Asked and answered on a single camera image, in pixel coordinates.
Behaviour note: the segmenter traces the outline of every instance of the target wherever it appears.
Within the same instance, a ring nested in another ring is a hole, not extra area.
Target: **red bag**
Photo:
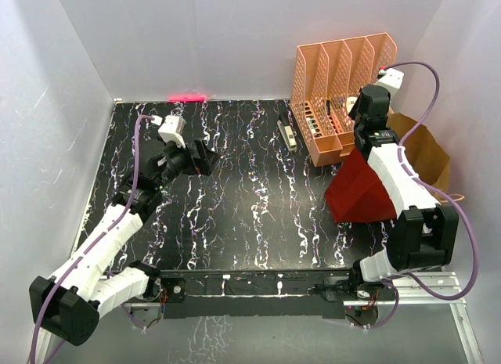
[[[337,223],[397,218],[383,183],[357,149],[343,163],[325,196]]]

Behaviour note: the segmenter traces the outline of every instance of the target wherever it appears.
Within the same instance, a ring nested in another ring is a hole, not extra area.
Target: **orange organizer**
[[[348,157],[355,147],[348,110],[396,55],[387,33],[297,47],[290,107],[315,166]]]

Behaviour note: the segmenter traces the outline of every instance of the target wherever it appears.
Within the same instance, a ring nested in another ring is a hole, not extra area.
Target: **black marble table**
[[[349,268],[375,253],[391,222],[336,224],[323,193],[340,165],[316,168],[297,133],[289,153],[276,125],[287,101],[122,103],[116,105],[80,243],[101,219],[132,167],[140,114],[182,115],[188,143],[204,138],[222,155],[210,177],[181,175],[164,191],[156,214],[111,268],[140,259],[160,269]],[[141,137],[156,136],[143,123]]]

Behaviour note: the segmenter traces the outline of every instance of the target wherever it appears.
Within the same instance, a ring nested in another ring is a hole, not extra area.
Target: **white wall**
[[[388,31],[408,59],[442,0],[60,0],[114,98],[289,97],[296,46]]]
[[[434,65],[442,92],[426,124],[452,158],[452,192],[463,193],[481,251],[481,273],[467,297],[468,313],[487,363],[499,362],[501,309],[501,0],[444,0],[419,43],[415,59]],[[406,83],[402,112],[419,117],[433,77],[416,71]],[[452,268],[466,284],[471,248],[464,229]]]
[[[28,287],[70,253],[113,101],[58,0],[0,0],[2,362],[26,362]]]

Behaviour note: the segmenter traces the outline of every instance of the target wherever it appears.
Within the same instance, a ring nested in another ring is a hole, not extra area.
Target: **paper bag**
[[[392,114],[388,116],[387,126],[402,137],[415,123],[403,114]],[[446,192],[450,179],[450,158],[426,126],[420,125],[404,146],[405,155],[421,180]],[[397,218],[386,189],[357,149],[343,163],[325,196],[338,223]]]

